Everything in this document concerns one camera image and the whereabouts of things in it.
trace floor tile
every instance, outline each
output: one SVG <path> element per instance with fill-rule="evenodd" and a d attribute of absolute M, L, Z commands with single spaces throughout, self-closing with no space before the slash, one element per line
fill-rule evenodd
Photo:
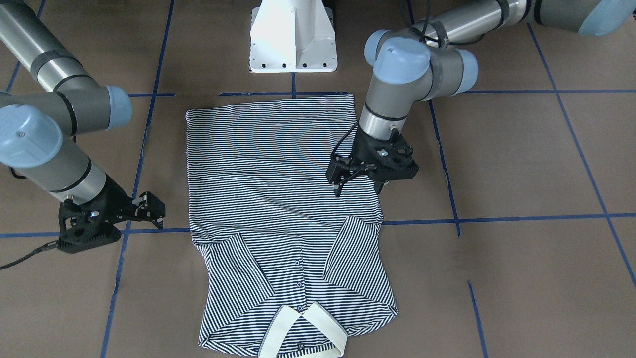
<path fill-rule="evenodd" d="M 532 26 L 560 90 L 636 90 L 636 23 L 606 37 Z"/>
<path fill-rule="evenodd" d="M 479 77 L 471 90 L 552 90 L 525 24 L 503 27 L 462 48 L 479 63 Z"/>
<path fill-rule="evenodd" d="M 601 212 L 553 94 L 462 95 L 435 109 L 459 217 Z"/>
<path fill-rule="evenodd" d="M 635 212 L 636 93 L 561 97 L 607 210 Z"/>
<path fill-rule="evenodd" d="M 347 357 L 481 357 L 463 246 L 453 225 L 383 226 L 380 255 L 400 313 L 352 338 Z"/>
<path fill-rule="evenodd" d="M 604 219 L 464 224 L 492 357 L 629 357 L 636 296 Z"/>
<path fill-rule="evenodd" d="M 168 2 L 48 1 L 41 19 L 101 85 L 152 93 L 168 10 Z M 14 93 L 31 94 L 38 87 L 22 71 Z"/>
<path fill-rule="evenodd" d="M 0 239 L 0 264 L 54 239 Z M 77 254 L 51 250 L 3 270 L 2 357 L 98 357 L 120 249 L 121 242 Z"/>
<path fill-rule="evenodd" d="M 289 73 L 250 73 L 252 9 L 258 1 L 175 4 L 159 89 L 181 95 L 290 92 Z M 194 35 L 203 34 L 197 41 Z"/>
<path fill-rule="evenodd" d="M 636 235 L 634 235 L 636 233 L 636 218 L 613 218 L 612 223 L 632 272 L 634 272 L 636 270 Z"/>

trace striped shirt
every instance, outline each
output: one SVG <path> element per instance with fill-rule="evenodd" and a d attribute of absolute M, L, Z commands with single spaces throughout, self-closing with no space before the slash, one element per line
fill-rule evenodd
<path fill-rule="evenodd" d="M 201 347 L 339 357 L 342 335 L 398 314 L 373 182 L 357 178 L 335 197 L 325 177 L 356 122 L 353 96 L 190 110 L 186 120 L 190 228 L 209 274 Z"/>

